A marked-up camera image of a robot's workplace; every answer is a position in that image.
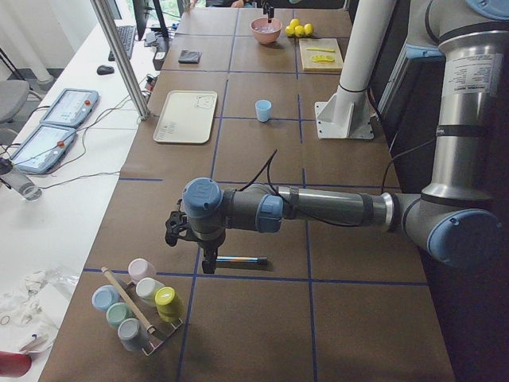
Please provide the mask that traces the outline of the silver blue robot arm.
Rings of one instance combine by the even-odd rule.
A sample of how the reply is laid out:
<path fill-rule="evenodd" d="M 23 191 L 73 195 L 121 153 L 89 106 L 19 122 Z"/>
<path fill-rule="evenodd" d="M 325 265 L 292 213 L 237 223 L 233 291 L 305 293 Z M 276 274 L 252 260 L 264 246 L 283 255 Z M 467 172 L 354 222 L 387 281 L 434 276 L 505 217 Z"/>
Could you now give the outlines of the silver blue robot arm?
<path fill-rule="evenodd" d="M 409 58 L 445 58 L 432 179 L 420 193 L 371 196 L 256 182 L 221 189 L 201 177 L 185 186 L 167 220 L 166 242 L 196 242 L 207 274 L 216 269 L 229 228 L 276 232 L 285 219 L 343 228 L 380 225 L 451 267 L 475 266 L 495 255 L 503 229 L 490 210 L 484 166 L 508 49 L 508 4 L 413 1 L 406 48 Z"/>

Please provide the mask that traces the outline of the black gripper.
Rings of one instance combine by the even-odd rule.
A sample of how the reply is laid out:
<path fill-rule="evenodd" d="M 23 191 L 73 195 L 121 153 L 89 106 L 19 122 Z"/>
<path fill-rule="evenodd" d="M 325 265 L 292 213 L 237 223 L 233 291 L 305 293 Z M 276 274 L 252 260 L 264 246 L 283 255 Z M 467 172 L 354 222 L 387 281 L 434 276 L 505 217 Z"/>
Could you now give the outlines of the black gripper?
<path fill-rule="evenodd" d="M 197 232 L 192 230 L 192 238 L 203 248 L 202 271 L 205 274 L 214 274 L 216 271 L 218 247 L 226 239 L 225 230 L 217 229 L 214 232 Z"/>
<path fill-rule="evenodd" d="M 262 0 L 262 8 L 266 11 L 267 21 L 272 22 L 274 17 L 274 7 L 270 4 L 270 1 Z"/>

